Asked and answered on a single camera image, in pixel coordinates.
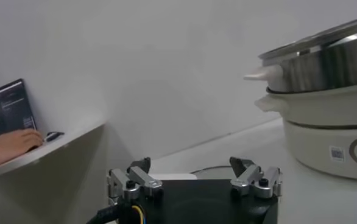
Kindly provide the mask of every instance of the cream cooking pot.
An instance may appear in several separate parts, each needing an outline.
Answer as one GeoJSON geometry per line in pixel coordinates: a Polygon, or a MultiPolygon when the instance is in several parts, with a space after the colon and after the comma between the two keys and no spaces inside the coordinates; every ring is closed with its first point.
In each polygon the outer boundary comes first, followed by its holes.
{"type": "Polygon", "coordinates": [[[306,127],[357,128],[357,85],[312,93],[270,93],[255,105],[306,127]]]}

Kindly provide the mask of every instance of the pot label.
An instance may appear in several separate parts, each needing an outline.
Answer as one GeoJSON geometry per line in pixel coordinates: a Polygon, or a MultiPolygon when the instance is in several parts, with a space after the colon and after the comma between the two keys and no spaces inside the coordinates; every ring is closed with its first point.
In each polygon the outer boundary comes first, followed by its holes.
{"type": "Polygon", "coordinates": [[[329,146],[330,159],[333,162],[344,163],[345,162],[345,152],[341,147],[329,146]]]}

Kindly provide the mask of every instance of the human hand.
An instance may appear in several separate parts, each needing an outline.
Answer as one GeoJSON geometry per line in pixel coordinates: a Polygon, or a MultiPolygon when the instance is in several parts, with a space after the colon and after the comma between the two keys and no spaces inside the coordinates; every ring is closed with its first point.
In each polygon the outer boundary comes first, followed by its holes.
{"type": "Polygon", "coordinates": [[[0,135],[0,164],[43,144],[43,138],[34,129],[17,130],[0,135]]]}

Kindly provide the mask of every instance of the laptop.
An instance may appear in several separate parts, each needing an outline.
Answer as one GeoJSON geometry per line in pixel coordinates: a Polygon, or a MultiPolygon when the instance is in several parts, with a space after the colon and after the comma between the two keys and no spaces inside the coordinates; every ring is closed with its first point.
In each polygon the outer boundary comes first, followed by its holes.
{"type": "Polygon", "coordinates": [[[27,128],[37,129],[22,79],[0,87],[0,135],[27,128]]]}

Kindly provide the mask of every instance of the white shelf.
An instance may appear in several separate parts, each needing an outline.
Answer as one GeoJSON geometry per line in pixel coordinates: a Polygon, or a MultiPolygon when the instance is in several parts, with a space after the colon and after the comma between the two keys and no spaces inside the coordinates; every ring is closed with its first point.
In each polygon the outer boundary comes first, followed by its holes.
{"type": "Polygon", "coordinates": [[[45,157],[46,155],[52,153],[55,150],[63,148],[71,141],[87,134],[88,132],[104,125],[106,119],[99,119],[88,125],[83,125],[74,131],[65,133],[63,136],[59,137],[55,141],[49,142],[31,152],[28,152],[22,156],[19,156],[11,161],[8,161],[0,165],[0,175],[16,170],[20,167],[26,166],[31,163],[39,162],[39,159],[45,157]]]}

